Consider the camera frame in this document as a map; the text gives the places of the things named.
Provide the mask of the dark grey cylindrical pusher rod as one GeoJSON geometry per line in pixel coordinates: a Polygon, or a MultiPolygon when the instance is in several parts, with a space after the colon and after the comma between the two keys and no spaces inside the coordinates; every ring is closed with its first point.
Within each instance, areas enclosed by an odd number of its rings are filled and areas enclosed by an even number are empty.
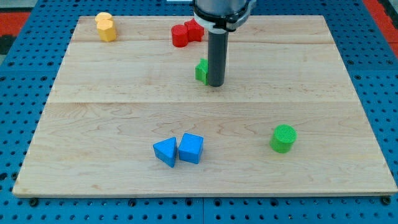
{"type": "Polygon", "coordinates": [[[208,33],[208,76],[209,86],[219,87],[224,83],[228,33],[208,33]]]}

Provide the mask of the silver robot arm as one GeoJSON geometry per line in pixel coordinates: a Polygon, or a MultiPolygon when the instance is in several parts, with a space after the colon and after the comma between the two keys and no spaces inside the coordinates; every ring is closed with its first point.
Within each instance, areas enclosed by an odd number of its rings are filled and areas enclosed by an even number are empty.
{"type": "Polygon", "coordinates": [[[194,0],[194,19],[208,31],[209,86],[224,84],[229,33],[249,18],[256,0],[194,0]]]}

